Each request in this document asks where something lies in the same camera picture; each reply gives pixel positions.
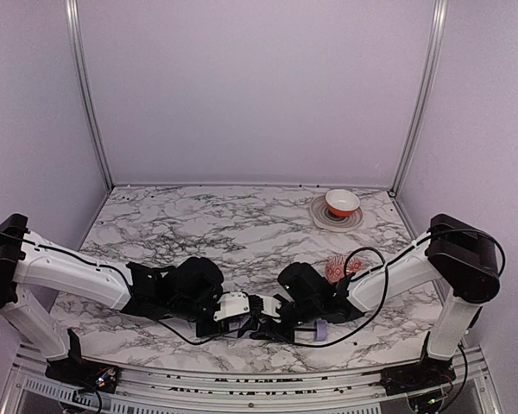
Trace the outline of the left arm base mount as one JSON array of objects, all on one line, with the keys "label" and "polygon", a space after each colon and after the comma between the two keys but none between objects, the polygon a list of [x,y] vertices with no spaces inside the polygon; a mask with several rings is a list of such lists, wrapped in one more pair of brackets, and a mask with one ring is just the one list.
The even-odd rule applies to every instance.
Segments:
[{"label": "left arm base mount", "polygon": [[45,375],[52,380],[58,380],[88,390],[114,393],[120,376],[120,367],[107,366],[95,361],[50,361]]}]

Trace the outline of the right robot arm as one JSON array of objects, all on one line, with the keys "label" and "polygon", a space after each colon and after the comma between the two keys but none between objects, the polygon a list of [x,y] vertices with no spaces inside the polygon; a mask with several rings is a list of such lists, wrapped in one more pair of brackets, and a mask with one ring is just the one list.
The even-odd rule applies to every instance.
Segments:
[{"label": "right robot arm", "polygon": [[277,281],[290,299],[275,317],[258,317],[257,339],[294,344],[303,323],[323,319],[345,323],[367,316],[374,320],[385,302],[436,279],[450,291],[439,319],[426,334],[419,361],[390,368],[387,383],[420,385],[452,378],[452,359],[483,306],[500,290],[506,265],[501,244],[491,235],[452,216],[438,214],[428,230],[394,257],[359,275],[332,284],[310,264],[294,262]]}]

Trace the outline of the lilac folding umbrella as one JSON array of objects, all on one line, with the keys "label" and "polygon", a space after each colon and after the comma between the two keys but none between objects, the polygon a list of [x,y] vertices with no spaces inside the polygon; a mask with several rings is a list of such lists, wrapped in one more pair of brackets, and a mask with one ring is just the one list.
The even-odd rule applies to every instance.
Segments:
[{"label": "lilac folding umbrella", "polygon": [[309,323],[298,323],[296,327],[282,326],[280,323],[257,319],[256,317],[240,316],[220,322],[224,333],[234,334],[237,338],[265,340],[271,342],[293,343],[298,334],[307,334],[315,342],[327,340],[327,322],[317,319]]}]

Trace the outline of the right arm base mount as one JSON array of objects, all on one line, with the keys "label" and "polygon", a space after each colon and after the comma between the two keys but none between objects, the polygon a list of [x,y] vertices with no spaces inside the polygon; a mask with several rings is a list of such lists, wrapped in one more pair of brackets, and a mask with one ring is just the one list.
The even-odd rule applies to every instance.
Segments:
[{"label": "right arm base mount", "polygon": [[418,361],[384,368],[381,371],[380,384],[388,396],[393,396],[451,384],[456,378],[454,369],[447,362],[433,364]]}]

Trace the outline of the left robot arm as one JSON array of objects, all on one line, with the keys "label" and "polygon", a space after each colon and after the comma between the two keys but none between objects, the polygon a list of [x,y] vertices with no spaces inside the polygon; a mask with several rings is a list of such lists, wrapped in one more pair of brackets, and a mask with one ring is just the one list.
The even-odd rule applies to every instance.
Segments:
[{"label": "left robot arm", "polygon": [[27,221],[13,214],[0,224],[0,314],[40,349],[49,378],[109,391],[119,369],[85,359],[78,336],[41,308],[29,285],[89,298],[157,323],[179,318],[204,325],[207,341],[230,333],[232,317],[249,317],[237,329],[239,336],[258,324],[263,299],[224,292],[224,276],[211,260],[191,257],[177,267],[96,260],[30,232]]}]

